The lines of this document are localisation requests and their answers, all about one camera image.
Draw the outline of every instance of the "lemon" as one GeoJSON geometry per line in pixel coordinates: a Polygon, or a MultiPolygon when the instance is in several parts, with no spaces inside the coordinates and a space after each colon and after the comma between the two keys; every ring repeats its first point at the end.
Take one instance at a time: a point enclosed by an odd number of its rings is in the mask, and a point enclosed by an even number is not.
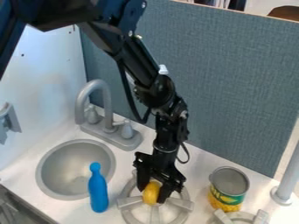
{"type": "Polygon", "coordinates": [[[160,185],[156,181],[149,182],[143,191],[143,202],[150,206],[156,204],[160,192],[160,185]]]}

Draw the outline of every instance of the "blue bottle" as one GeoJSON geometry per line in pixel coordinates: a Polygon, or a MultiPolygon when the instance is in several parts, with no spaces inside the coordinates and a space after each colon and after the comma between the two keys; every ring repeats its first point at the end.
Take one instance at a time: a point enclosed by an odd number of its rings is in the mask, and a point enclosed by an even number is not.
{"type": "Polygon", "coordinates": [[[88,181],[88,191],[90,195],[90,204],[96,213],[103,213],[109,206],[107,183],[100,174],[101,165],[92,163],[89,167],[93,173],[88,181]]]}

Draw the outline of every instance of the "textured gray panel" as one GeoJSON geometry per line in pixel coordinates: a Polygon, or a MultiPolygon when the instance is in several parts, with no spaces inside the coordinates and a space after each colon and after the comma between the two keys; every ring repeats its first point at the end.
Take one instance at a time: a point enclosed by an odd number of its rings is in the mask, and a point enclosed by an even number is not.
{"type": "MultiPolygon", "coordinates": [[[[150,0],[138,27],[189,105],[190,142],[273,177],[299,109],[299,24],[150,0]]],[[[88,78],[131,117],[115,63],[82,42],[88,78]]]]}

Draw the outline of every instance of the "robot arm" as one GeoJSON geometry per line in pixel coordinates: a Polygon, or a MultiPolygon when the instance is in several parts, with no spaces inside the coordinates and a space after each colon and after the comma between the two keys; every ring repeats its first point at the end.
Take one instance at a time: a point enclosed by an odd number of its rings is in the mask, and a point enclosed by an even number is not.
{"type": "Polygon", "coordinates": [[[150,111],[156,115],[153,153],[137,152],[134,167],[140,191],[150,178],[163,183],[158,202],[164,203],[173,191],[181,192],[186,181],[175,161],[180,146],[188,152],[184,147],[189,134],[188,112],[172,80],[159,73],[159,65],[141,37],[135,35],[136,24],[146,6],[144,0],[0,0],[0,78],[26,24],[43,32],[77,24],[116,61],[137,121],[146,123],[150,111]],[[135,81],[137,99],[149,108],[143,119],[136,111],[126,73],[135,81]]]}

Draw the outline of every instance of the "faucet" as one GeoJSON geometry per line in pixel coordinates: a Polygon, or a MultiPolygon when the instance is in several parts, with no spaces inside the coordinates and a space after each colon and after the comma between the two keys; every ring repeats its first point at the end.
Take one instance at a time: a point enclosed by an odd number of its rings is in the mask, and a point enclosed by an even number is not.
{"type": "Polygon", "coordinates": [[[77,124],[82,124],[85,122],[84,116],[84,106],[87,97],[93,93],[94,90],[102,90],[102,98],[104,102],[104,111],[105,111],[105,127],[104,131],[111,133],[116,130],[116,127],[113,125],[113,112],[111,105],[111,94],[108,84],[103,80],[92,80],[89,81],[85,87],[79,92],[76,105],[75,105],[75,122],[77,124]]]}
{"type": "Polygon", "coordinates": [[[141,133],[133,129],[129,119],[114,122],[110,89],[104,80],[89,81],[79,92],[75,105],[75,122],[83,132],[101,138],[124,151],[134,150],[143,140],[141,133]],[[85,110],[87,97],[96,89],[102,91],[104,101],[105,117],[101,121],[94,105],[89,104],[85,110]]]}

